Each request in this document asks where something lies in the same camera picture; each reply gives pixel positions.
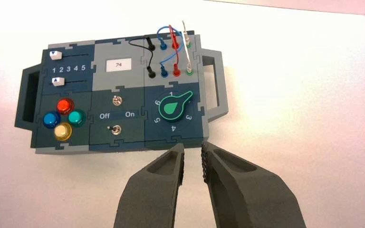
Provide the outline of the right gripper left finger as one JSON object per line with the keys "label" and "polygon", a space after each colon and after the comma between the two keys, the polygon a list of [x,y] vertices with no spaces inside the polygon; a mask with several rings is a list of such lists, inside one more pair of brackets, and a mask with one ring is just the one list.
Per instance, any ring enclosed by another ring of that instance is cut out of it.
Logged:
{"label": "right gripper left finger", "polygon": [[174,227],[184,145],[178,143],[132,175],[120,197],[115,228]]}

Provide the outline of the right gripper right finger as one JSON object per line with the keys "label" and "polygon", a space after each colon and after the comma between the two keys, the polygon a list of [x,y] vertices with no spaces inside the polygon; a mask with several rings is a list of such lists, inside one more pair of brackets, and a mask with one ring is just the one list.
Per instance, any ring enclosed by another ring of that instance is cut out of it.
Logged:
{"label": "right gripper right finger", "polygon": [[304,228],[294,193],[276,174],[210,142],[201,149],[218,228]]}

